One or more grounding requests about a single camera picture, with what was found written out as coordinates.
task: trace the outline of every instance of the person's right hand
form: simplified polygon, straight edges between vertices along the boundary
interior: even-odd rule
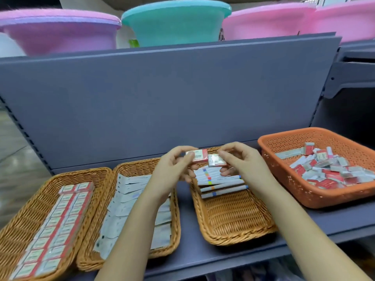
[[[275,187],[281,187],[258,150],[243,143],[233,142],[221,146],[218,154],[229,164],[228,167],[221,168],[221,175],[240,174],[256,194],[267,194]]]

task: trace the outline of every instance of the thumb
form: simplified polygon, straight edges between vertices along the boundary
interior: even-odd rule
[[[194,160],[195,154],[194,152],[188,152],[182,160],[180,160],[174,167],[177,169],[179,174],[181,174],[188,165]]]
[[[231,153],[228,153],[226,151],[218,151],[219,156],[226,161],[231,166],[235,167],[238,170],[238,165],[241,163],[241,159],[233,156]]]

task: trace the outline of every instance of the hand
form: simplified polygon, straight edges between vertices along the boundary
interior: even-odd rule
[[[182,152],[197,150],[192,146],[178,146],[163,155],[154,172],[145,187],[144,192],[152,195],[160,200],[160,204],[164,203],[177,184],[177,181],[185,180],[188,184],[191,179],[195,178],[193,170],[197,170],[198,166],[192,164],[194,152],[190,152],[184,157],[179,157]]]
[[[267,194],[275,185],[280,186],[258,150],[243,143],[233,142],[221,146],[218,154],[229,164],[228,167],[220,169],[221,175],[240,174],[256,194]]]

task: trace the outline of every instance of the pink plastic basin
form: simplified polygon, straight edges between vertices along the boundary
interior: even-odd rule
[[[121,21],[110,14],[63,9],[26,9],[0,13],[0,32],[26,55],[116,48]]]
[[[357,0],[320,7],[301,33],[336,32],[341,42],[375,38],[375,0]]]
[[[260,6],[233,12],[223,21],[226,40],[297,35],[303,20],[315,11],[304,3]]]

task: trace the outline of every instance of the wicker basket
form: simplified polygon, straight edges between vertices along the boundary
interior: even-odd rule
[[[51,177],[0,231],[0,280],[8,281],[9,276],[16,268],[17,262],[23,256],[26,247],[38,232],[44,219],[59,198],[58,192],[61,186],[93,181],[95,184],[94,195],[70,254],[61,260],[55,272],[35,278],[23,278],[22,280],[55,280],[57,277],[63,275],[73,263],[88,227],[91,224],[91,219],[94,217],[96,208],[100,203],[97,194],[103,188],[102,186],[107,183],[106,180],[110,179],[111,176],[112,170],[101,167],[98,169],[63,173]]]
[[[107,206],[110,203],[115,193],[117,175],[120,173],[125,176],[140,176],[146,174],[152,174],[155,166],[159,162],[159,158],[134,161],[130,163],[124,163],[118,165],[114,169],[114,176],[108,187],[101,190],[102,202],[97,209],[97,215],[95,215],[91,226],[87,232],[86,239],[83,241],[81,249],[77,256],[77,266],[83,271],[93,271],[101,269],[104,260],[100,257],[100,254],[93,251],[94,244],[99,237],[100,228],[103,220],[107,213]],[[174,190],[171,195],[171,214],[172,214],[172,226],[171,226],[171,243],[169,246],[164,248],[158,248],[150,251],[148,256],[150,259],[166,256],[171,254],[180,243],[181,238],[181,224],[180,224],[180,212],[177,203],[177,194]]]
[[[281,160],[275,155],[300,148],[305,142],[314,142],[320,149],[331,146],[334,154],[345,157],[351,165],[375,171],[375,151],[323,128],[310,127],[260,137],[258,143],[270,170],[304,206],[322,208],[375,194],[375,181],[343,189],[319,189],[289,167],[298,156]]]
[[[216,153],[218,147],[208,149]],[[201,198],[196,179],[190,185],[199,228],[213,245],[232,245],[277,231],[264,203],[251,191],[242,190],[208,199]]]

